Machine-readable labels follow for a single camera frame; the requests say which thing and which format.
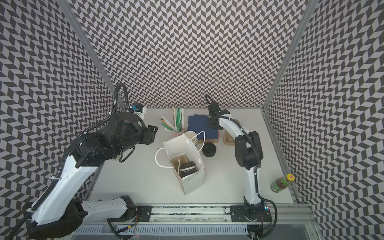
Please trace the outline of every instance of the black round container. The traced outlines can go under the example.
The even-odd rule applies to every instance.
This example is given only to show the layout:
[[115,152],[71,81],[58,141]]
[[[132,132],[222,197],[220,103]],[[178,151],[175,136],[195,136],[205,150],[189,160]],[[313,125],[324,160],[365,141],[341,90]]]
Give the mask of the black round container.
[[206,157],[213,157],[216,154],[216,146],[213,143],[207,142],[203,146],[203,154]]
[[194,162],[185,163],[180,166],[181,177],[188,176],[194,172],[196,172],[196,164]]

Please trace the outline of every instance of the book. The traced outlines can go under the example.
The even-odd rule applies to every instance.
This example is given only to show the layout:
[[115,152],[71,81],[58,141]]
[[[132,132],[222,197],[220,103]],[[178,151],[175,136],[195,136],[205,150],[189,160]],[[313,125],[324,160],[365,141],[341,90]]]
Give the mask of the book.
[[[206,115],[195,114],[188,117],[188,131],[199,133],[205,131],[205,139],[218,139],[218,130],[208,127],[209,118]],[[204,139],[204,134],[197,136],[198,140]]]

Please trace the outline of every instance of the white tabletop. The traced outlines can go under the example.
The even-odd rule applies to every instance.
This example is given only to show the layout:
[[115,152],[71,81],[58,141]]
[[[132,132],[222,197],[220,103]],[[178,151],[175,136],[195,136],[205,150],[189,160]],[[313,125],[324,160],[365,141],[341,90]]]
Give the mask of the white tabletop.
[[[260,169],[260,194],[275,203],[292,204],[288,189],[274,193],[270,184],[283,176],[260,109],[228,109],[243,128],[257,131],[260,135],[264,158]],[[207,109],[185,109],[186,116],[208,115]],[[161,116],[172,120],[170,109],[149,109],[144,117],[146,125],[159,127],[151,145],[136,145],[134,153],[124,163],[108,160],[97,179],[90,201],[111,200],[129,195],[137,204],[236,204],[243,203],[245,175],[235,159],[235,147],[223,143],[223,131],[219,132],[216,154],[206,157],[201,154],[205,165],[203,185],[185,195],[172,169],[161,168],[155,163],[157,149],[163,141],[172,138],[171,133],[160,125]],[[165,151],[157,157],[163,165],[169,164]]]

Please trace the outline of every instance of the white rope handle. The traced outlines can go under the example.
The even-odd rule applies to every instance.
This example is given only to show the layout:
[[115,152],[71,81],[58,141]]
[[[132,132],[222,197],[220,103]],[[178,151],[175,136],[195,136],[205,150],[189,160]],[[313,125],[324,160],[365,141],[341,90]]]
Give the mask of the white rope handle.
[[193,138],[191,138],[191,140],[194,139],[195,137],[197,137],[197,135],[199,135],[199,134],[202,133],[202,132],[204,133],[203,146],[201,146],[199,152],[200,152],[200,151],[203,149],[203,147],[204,147],[204,143],[205,143],[205,131],[201,131],[201,132],[199,132],[198,134],[196,134],[196,136],[194,136]]
[[181,162],[181,160],[179,159],[179,167],[178,167],[178,169],[177,169],[177,174],[180,173],[180,162]]
[[157,162],[157,153],[161,150],[161,149],[165,149],[165,147],[162,147],[162,148],[159,148],[155,154],[155,161],[156,161],[156,164],[159,165],[160,167],[164,167],[164,168],[173,168],[173,167],[166,167],[166,166],[161,166],[158,162]]

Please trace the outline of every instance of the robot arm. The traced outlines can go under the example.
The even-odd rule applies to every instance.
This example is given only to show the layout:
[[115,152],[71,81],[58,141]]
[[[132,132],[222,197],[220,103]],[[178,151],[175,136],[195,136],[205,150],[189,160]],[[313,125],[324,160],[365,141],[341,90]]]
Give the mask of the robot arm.
[[208,95],[205,98],[210,118],[208,127],[225,129],[235,140],[236,160],[239,166],[243,167],[246,176],[244,196],[246,216],[254,220],[257,218],[257,213],[266,207],[265,202],[259,197],[259,170],[263,158],[260,137],[256,131],[243,129],[228,110],[221,110],[218,103]]
[[[116,112],[121,87],[129,112]],[[132,153],[138,143],[148,145],[154,141],[157,127],[145,126],[146,107],[139,103],[129,107],[127,96],[126,86],[118,83],[110,116],[89,127],[74,140],[65,151],[55,176],[51,177],[51,184],[38,200],[25,204],[26,213],[9,233],[8,239],[12,239],[18,228],[30,218],[32,223],[27,228],[29,237],[46,239],[64,237],[83,222],[106,218],[129,221],[135,216],[136,207],[129,196],[97,203],[73,199],[84,181],[104,161],[118,159],[128,149],[132,149]],[[105,127],[89,132],[105,123]],[[124,162],[130,154],[119,162]]]

